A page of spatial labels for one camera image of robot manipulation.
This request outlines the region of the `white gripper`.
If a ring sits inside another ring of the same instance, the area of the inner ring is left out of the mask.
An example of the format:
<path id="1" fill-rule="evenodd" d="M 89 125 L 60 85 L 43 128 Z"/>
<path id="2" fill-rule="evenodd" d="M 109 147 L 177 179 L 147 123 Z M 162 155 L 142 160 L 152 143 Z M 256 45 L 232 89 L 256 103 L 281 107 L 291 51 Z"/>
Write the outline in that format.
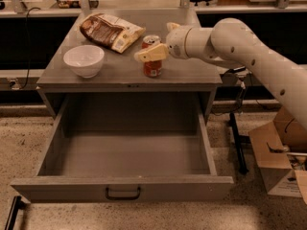
<path id="1" fill-rule="evenodd" d="M 134 59 L 139 62 L 159 61 L 166 59 L 169 54 L 174 58 L 187 59 L 185 43 L 191 29 L 191 26 L 182 26 L 178 23 L 168 22 L 167 46 L 164 43 L 152 45 L 136 52 Z"/>

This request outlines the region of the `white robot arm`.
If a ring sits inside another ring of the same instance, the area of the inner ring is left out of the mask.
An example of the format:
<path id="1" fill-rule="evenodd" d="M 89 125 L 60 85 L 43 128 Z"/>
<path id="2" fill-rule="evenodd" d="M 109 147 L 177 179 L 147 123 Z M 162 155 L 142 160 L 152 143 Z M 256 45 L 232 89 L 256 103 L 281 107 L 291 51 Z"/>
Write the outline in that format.
<path id="1" fill-rule="evenodd" d="M 228 69 L 244 66 L 307 128 L 307 70 L 270 49 L 244 22 L 227 18 L 212 28 L 169 22 L 167 29 L 164 43 L 142 49 L 134 58 L 197 58 Z"/>

